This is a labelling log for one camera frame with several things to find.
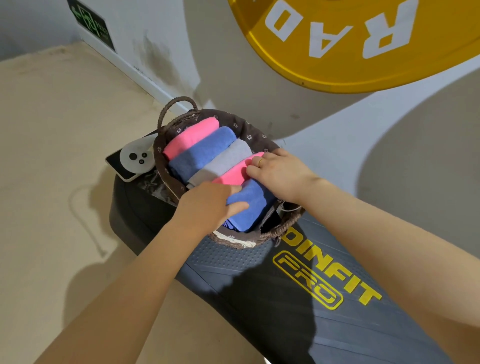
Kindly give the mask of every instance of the woven basket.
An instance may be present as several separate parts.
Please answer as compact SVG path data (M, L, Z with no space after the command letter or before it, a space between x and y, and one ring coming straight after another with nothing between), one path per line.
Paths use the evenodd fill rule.
M162 126L163 118L168 109L179 101L190 102L193 106L193 109L176 117L167 125ZM175 136L180 134L186 128L209 117L215 117L220 126L228 126L230 129L232 129L237 138L248 143L253 154L258 152L271 152L278 148L278 146L269 140L265 134L238 116L214 109L198 110L195 101L186 96L177 97L171 100L165 105L158 118L158 136L154 142L154 157L158 174L169 189L170 198L176 204L182 195L187 192L187 187L181 181L172 176L168 167L168 161L166 160L162 151ZM255 226L251 232L237 232L227 229L224 226L220 226L218 230L210 234L210 238L216 243L228 245L237 249L253 248L269 239L275 239L277 242L279 242L280 237L287 231L289 227L298 221L305 211L298 205L286 205L285 203L284 210L288 210L288 212L284 213L281 221L276 224L276 226L270 226L268 231L265 231L265 227L269 226L268 218L275 213L279 206L282 206L283 204L284 201L278 200L269 210L265 218L257 226Z

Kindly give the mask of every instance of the gray towel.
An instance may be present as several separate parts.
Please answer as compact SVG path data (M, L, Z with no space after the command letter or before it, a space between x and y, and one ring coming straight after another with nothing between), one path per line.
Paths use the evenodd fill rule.
M247 142L241 139L235 140L227 149L195 173L188 180L187 188L191 189L205 181L213 181L251 155L252 151Z

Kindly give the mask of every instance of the floor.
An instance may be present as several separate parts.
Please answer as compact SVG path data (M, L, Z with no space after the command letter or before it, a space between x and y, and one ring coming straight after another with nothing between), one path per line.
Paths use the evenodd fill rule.
M108 223L104 157L162 105L85 43L0 62L0 79L0 362L32 363L135 258ZM263 359L175 281L138 363Z

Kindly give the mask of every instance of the person's right arm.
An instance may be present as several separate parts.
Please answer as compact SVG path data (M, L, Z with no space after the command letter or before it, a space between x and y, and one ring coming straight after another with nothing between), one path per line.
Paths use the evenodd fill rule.
M263 158L247 168L251 177L321 222L455 363L480 363L480 260L340 190L284 149Z

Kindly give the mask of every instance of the smartphone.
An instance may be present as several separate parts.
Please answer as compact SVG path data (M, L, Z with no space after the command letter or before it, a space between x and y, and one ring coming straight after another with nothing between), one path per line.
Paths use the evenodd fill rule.
M148 133L147 135L155 134L157 133L157 130L152 131L151 133ZM117 150L115 153L110 154L108 157L105 158L105 162L107 162L108 165L110 165L117 175L125 182L131 182L135 178L141 176L142 174L135 174L130 172L129 170L126 170L121 162L120 162L120 151L121 149Z

